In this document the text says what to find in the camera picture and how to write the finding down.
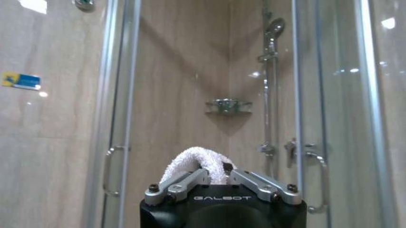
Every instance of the glass panel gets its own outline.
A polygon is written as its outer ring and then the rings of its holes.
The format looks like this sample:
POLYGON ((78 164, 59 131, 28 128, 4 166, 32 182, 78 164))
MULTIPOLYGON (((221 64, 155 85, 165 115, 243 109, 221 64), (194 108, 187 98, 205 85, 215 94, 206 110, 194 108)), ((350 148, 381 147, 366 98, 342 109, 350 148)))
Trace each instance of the glass panel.
POLYGON ((117 37, 121 42, 118 60, 119 66, 117 70, 117 87, 115 87, 115 101, 114 101, 114 120, 111 128, 111 149, 114 154, 111 157, 111 166, 109 172, 109 190, 115 191, 119 195, 105 195, 105 210, 102 227, 119 227, 121 220, 121 203, 122 203, 122 181, 123 181, 123 166, 125 166, 125 152, 126 152, 126 136, 127 136, 127 112, 130 85, 131 85, 131 55, 134 42, 134 23, 135 23, 135 1, 119 0, 118 11, 118 25, 117 37))
POLYGON ((301 2, 304 143, 317 146, 329 163, 329 188, 321 185, 318 163, 306 157, 305 199, 318 205, 329 191, 330 205, 309 214, 312 227, 384 227, 369 73, 357 1, 301 2))
POLYGON ((388 149, 393 165, 393 183, 398 224, 406 224, 406 2, 373 0, 377 66, 381 80, 388 149))
POLYGON ((0 87, 3 228, 82 227, 106 22, 95 4, 86 13, 69 0, 2 1, 0 74, 40 77, 38 91, 0 87))

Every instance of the shower enclosure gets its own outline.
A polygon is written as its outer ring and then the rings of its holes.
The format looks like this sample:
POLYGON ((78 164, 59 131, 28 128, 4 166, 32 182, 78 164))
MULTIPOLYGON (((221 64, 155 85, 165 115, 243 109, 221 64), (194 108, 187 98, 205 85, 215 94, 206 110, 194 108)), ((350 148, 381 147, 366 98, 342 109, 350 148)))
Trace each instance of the shower enclosure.
POLYGON ((0 65, 40 88, 0 88, 0 227, 139 227, 193 146, 297 184, 309 227, 405 224, 406 5, 381 4, 7 0, 0 65))

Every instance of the tiled wall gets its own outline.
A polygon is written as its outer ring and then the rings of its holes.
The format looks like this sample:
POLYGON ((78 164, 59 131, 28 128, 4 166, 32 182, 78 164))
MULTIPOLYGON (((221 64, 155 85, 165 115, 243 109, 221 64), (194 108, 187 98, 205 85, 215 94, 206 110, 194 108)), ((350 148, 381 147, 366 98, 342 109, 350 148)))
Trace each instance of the tiled wall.
MULTIPOLYGON (((293 77, 293 27, 290 2, 270 1, 273 19, 282 17, 286 28, 278 38, 280 51, 280 156, 269 159, 257 151, 265 142, 264 66, 257 59, 264 54, 262 0, 230 2, 230 96, 254 103, 253 115, 241 120, 238 131, 230 135, 230 157, 246 170, 277 174, 281 181, 296 183, 296 165, 288 168, 284 145, 296 137, 294 77, 293 77)), ((269 67, 273 77, 273 65, 269 67)))
POLYGON ((406 3, 373 1, 377 65, 400 227, 406 226, 406 3))
POLYGON ((105 3, 87 14, 48 1, 47 14, 3 1, 0 73, 42 78, 0 87, 0 227, 78 228, 103 43, 105 3))
POLYGON ((191 146, 229 154, 229 119, 205 102, 229 96, 226 0, 143 1, 134 93, 126 227, 138 227, 146 187, 191 146))

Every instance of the glass shower door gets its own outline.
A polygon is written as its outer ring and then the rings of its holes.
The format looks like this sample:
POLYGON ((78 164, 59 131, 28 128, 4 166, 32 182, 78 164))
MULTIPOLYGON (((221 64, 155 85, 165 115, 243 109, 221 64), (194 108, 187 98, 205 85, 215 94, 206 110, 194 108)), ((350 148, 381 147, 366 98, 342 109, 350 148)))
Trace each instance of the glass shower door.
POLYGON ((393 227, 365 3, 296 5, 300 185, 317 208, 309 227, 393 227))

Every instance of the shower door handle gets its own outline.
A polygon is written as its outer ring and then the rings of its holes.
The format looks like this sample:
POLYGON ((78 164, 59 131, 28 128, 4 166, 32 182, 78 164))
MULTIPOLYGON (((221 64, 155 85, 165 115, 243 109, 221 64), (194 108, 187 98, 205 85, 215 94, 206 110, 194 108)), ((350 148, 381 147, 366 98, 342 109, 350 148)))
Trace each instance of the shower door handle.
POLYGON ((113 163, 113 156, 117 151, 123 151, 125 146, 115 146, 110 148, 105 157, 105 173, 103 173, 103 190, 109 196, 119 197, 121 192, 109 189, 109 180, 110 180, 110 167, 113 163))
POLYGON ((310 214, 318 214, 324 213, 328 209, 329 206, 329 201, 330 201, 330 187, 329 187, 329 167, 325 158, 316 154, 314 152, 306 152, 306 156, 310 158, 316 158, 320 167, 321 167, 321 182, 322 182, 322 203, 320 206, 309 206, 309 213, 310 214))

